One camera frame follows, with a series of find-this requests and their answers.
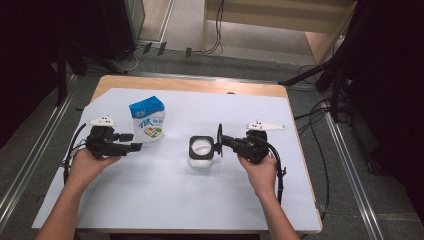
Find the floor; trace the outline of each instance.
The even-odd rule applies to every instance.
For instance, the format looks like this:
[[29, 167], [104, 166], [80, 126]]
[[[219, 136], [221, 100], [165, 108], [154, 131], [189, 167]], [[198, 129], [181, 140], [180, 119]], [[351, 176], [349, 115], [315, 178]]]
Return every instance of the floor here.
[[[185, 48], [200, 49], [200, 35], [197, 21], [187, 19], [187, 16], [198, 17], [196, 9], [188, 8], [190, 0], [177, 0], [169, 16], [168, 24], [162, 42], [167, 42], [167, 51], [157, 56], [157, 49], [142, 54], [141, 51], [122, 62], [120, 66], [133, 68], [128, 75], [154, 76], [155, 74], [171, 74], [184, 77], [208, 76], [227, 79], [228, 81], [261, 82], [276, 84], [276, 81], [287, 80], [303, 72], [313, 65], [313, 57], [301, 32], [280, 31], [275, 29], [260, 29], [246, 25], [222, 26], [222, 53], [216, 56], [193, 55], [185, 57]], [[255, 38], [247, 38], [247, 33], [254, 33]], [[214, 32], [208, 32], [208, 44], [214, 43]], [[89, 72], [85, 77], [75, 76], [70, 80], [76, 82], [75, 91], [62, 121], [55, 126], [43, 154], [37, 159], [37, 167], [31, 173], [29, 182], [16, 202], [14, 211], [8, 217], [7, 223], [0, 226], [0, 239], [33, 239], [36, 230], [31, 229], [32, 222], [43, 202], [51, 179], [57, 170], [60, 160], [66, 151], [66, 146], [75, 131], [81, 112], [91, 99], [99, 78], [109, 74], [98, 64], [86, 60]], [[314, 90], [314, 78], [307, 79], [292, 87], [287, 87], [293, 115], [308, 113], [323, 97]], [[0, 175], [0, 196], [6, 196], [15, 176], [31, 154], [32, 146], [37, 136], [49, 121], [49, 116], [55, 111], [56, 92], [46, 97], [40, 107], [27, 119], [11, 138], [8, 144], [0, 149], [2, 168]], [[346, 124], [338, 124], [348, 153], [358, 175], [361, 186], [374, 210], [380, 236], [372, 236], [364, 223], [364, 213], [355, 195], [354, 187], [346, 171], [346, 164], [340, 157], [340, 149], [336, 145], [333, 133], [330, 131], [329, 120], [323, 115], [320, 121], [314, 123], [318, 141], [323, 148], [327, 160], [329, 174], [329, 207], [323, 220], [323, 231], [308, 235], [304, 239], [424, 239], [422, 223], [417, 218], [402, 185], [390, 176], [376, 176], [368, 171], [365, 153], [355, 137], [355, 133]], [[298, 127], [306, 124], [306, 120], [296, 121]], [[320, 205], [325, 203], [326, 184], [322, 159], [317, 143], [310, 128], [299, 135], [309, 170], [313, 189]], [[82, 233], [82, 239], [109, 239], [105, 234]], [[262, 239], [269, 239], [264, 234]]]

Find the hand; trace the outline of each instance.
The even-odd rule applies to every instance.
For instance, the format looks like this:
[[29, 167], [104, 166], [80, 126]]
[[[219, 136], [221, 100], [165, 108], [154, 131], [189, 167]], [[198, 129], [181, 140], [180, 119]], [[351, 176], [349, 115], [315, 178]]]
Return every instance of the hand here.
[[250, 184], [255, 194], [261, 198], [269, 194], [275, 196], [275, 178], [277, 176], [277, 162], [267, 155], [260, 163], [254, 164], [246, 158], [237, 155], [241, 165], [246, 169]]
[[88, 185], [109, 165], [117, 162], [121, 157], [95, 158], [87, 148], [77, 152], [72, 161], [66, 185], [72, 185], [84, 191]]

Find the white table surface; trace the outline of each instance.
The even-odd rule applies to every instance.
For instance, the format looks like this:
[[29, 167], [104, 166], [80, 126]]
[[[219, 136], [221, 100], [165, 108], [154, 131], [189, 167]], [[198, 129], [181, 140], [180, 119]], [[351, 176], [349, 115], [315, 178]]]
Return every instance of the white table surface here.
[[[255, 120], [284, 125], [268, 131], [279, 152], [284, 177], [282, 206], [294, 229], [321, 231], [322, 224], [289, 101], [282, 97], [196, 92], [111, 89], [88, 105], [80, 125], [109, 115], [115, 132], [133, 133], [128, 106], [151, 96], [165, 105], [164, 137], [156, 145], [129, 153], [90, 184], [81, 200], [78, 228], [99, 232], [263, 232], [267, 225], [260, 203], [236, 154], [223, 147], [207, 169], [189, 164], [189, 139], [223, 134], [242, 138]], [[90, 131], [86, 127], [77, 142]], [[33, 223], [41, 228], [63, 188], [59, 168]]]

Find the forearm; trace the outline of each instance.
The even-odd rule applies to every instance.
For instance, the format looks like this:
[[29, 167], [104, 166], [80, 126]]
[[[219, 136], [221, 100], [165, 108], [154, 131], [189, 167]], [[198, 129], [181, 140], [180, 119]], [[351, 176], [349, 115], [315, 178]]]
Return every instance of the forearm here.
[[36, 239], [74, 239], [83, 190], [65, 185]]
[[280, 203], [273, 194], [259, 195], [269, 233], [273, 240], [299, 239]]

